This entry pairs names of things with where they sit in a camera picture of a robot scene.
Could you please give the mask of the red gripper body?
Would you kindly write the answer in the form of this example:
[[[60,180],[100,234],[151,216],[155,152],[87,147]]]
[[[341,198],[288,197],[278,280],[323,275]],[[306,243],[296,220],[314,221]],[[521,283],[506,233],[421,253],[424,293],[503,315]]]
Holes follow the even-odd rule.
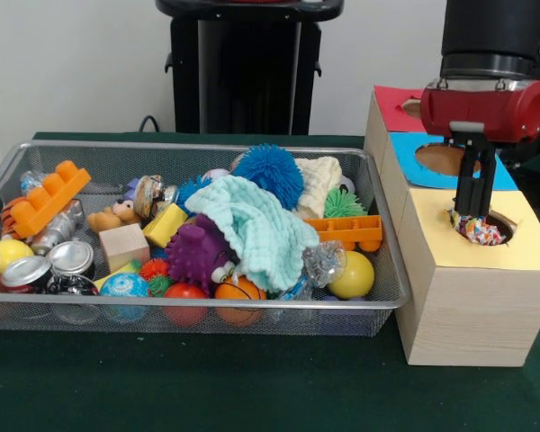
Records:
[[[474,133],[490,142],[521,143],[540,133],[540,81],[439,79],[424,88],[421,121],[433,135]]]

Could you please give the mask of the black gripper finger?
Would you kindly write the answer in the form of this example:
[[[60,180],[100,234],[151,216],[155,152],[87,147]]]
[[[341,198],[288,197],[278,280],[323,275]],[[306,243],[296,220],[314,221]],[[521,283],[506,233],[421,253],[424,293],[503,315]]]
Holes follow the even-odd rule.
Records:
[[[475,216],[487,216],[490,210],[491,192],[496,169],[495,148],[487,144],[480,152],[480,177],[474,186]]]
[[[464,144],[463,156],[460,162],[454,209],[460,215],[470,214],[470,202],[473,189],[473,173],[477,160],[477,151],[471,140]]]

